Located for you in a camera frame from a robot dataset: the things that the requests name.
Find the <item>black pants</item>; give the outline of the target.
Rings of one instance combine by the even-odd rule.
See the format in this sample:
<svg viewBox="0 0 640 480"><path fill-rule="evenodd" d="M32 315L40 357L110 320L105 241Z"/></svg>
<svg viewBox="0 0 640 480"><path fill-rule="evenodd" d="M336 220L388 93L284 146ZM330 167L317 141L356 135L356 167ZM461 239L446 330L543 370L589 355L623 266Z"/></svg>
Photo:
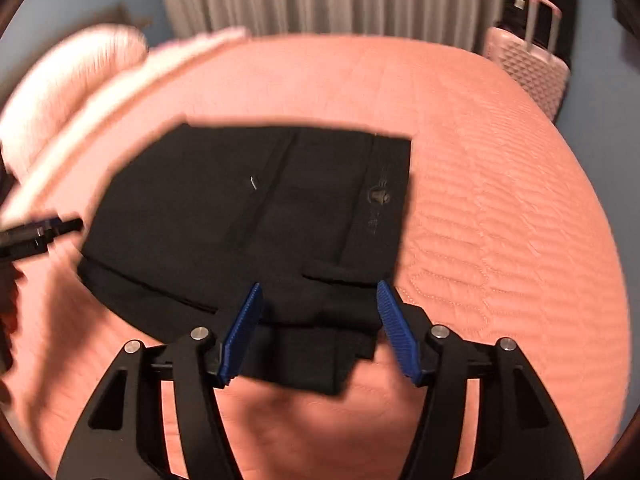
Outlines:
<svg viewBox="0 0 640 480"><path fill-rule="evenodd" d="M375 289L396 268L410 157L402 136L180 125L114 175L78 275L161 342L232 323L259 286L241 374L336 396L374 353Z"/></svg>

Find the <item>pink speckled pillow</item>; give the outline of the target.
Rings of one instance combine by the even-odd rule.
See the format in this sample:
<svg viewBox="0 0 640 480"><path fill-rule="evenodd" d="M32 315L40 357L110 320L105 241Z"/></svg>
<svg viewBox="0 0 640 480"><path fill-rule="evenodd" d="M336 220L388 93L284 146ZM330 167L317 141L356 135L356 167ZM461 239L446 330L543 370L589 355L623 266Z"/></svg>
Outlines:
<svg viewBox="0 0 640 480"><path fill-rule="evenodd" d="M101 24L67 37L23 77L1 112L1 148L9 172L23 179L46 144L102 84L148 55L134 26Z"/></svg>

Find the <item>salmon quilted bedspread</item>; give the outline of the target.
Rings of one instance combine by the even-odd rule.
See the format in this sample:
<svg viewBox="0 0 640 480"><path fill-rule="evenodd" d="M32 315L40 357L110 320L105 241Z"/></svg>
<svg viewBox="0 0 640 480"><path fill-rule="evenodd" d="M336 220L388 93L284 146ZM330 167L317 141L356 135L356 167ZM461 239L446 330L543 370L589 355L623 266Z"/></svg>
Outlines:
<svg viewBox="0 0 640 480"><path fill-rule="evenodd" d="M289 122L412 136L396 286L465 339L514 338L549 390L585 474L608 455L630 374L629 307L608 219L555 126L497 66L390 37L228 44L154 84L97 133L33 214L92 217L108 180L179 122ZM129 339L75 272L79 240L24 262L6 384L55 470L85 402ZM219 393L247 479L397 479L424 394L380 340L338 398L238 378Z"/></svg>

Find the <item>light pink folded blanket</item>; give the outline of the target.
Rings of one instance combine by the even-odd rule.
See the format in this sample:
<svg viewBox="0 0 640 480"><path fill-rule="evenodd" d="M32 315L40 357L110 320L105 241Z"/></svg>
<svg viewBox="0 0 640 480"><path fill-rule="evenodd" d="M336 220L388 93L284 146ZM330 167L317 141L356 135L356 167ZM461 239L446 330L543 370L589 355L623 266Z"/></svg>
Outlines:
<svg viewBox="0 0 640 480"><path fill-rule="evenodd" d="M17 218L32 209L54 180L70 166L90 136L151 90L154 84L175 75L199 58L248 38L250 32L246 28L228 27L219 32L171 40L155 48L148 46L144 61L123 70L91 93L60 133L46 144L24 178L17 179L17 188L2 206L2 214L6 218Z"/></svg>

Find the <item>pink hardshell suitcase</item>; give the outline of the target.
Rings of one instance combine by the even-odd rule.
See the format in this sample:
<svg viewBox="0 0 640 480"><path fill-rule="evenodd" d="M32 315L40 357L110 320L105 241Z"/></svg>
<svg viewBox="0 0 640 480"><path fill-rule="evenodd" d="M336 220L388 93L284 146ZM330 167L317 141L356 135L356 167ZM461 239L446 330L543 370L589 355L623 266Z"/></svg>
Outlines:
<svg viewBox="0 0 640 480"><path fill-rule="evenodd" d="M545 47L534 44L541 6L551 11L549 39ZM562 11L550 0L528 0L527 9L524 38L492 26L485 35L483 56L501 67L550 120L555 120L570 76L566 63L555 55Z"/></svg>

